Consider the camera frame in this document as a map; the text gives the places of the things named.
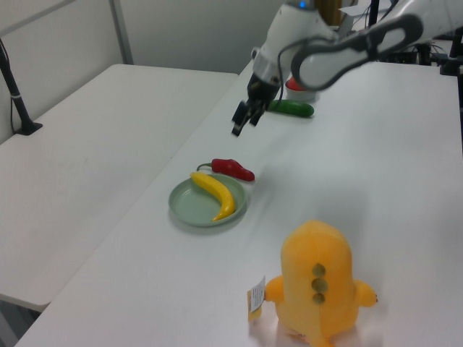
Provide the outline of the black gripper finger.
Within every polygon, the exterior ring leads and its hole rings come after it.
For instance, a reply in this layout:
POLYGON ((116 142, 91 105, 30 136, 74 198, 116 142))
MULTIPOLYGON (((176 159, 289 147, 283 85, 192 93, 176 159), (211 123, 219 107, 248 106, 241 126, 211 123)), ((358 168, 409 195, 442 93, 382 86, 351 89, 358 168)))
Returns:
POLYGON ((261 116, 266 112, 265 106, 255 107, 250 111, 249 123, 254 127, 258 125, 261 116))
POLYGON ((244 125, 248 121, 249 111, 250 106, 248 105, 248 102, 241 101, 232 117, 234 126, 231 133, 234 136, 240 136, 244 125))

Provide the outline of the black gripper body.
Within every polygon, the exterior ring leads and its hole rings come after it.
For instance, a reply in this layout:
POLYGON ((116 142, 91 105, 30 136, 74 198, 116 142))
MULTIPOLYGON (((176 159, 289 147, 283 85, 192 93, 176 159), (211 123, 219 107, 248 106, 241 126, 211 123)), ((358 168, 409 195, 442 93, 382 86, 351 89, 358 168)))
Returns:
POLYGON ((248 103, 254 109, 267 109, 279 90, 278 85, 267 83, 253 73, 247 85, 248 103))

